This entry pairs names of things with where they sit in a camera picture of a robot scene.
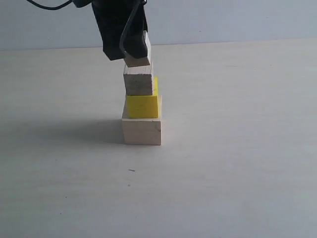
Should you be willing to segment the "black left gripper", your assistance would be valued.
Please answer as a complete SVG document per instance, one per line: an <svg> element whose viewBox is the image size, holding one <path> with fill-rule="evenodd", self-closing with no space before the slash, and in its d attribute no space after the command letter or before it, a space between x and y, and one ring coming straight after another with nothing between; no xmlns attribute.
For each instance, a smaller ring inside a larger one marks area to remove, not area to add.
<svg viewBox="0 0 317 238"><path fill-rule="evenodd" d="M145 14L145 0L94 0L91 3L102 36L103 52L109 60L120 60L124 53L119 47L119 36L136 7L136 13L128 28L123 46L125 51L135 59L144 58L148 54L145 31L148 24Z"/></svg>

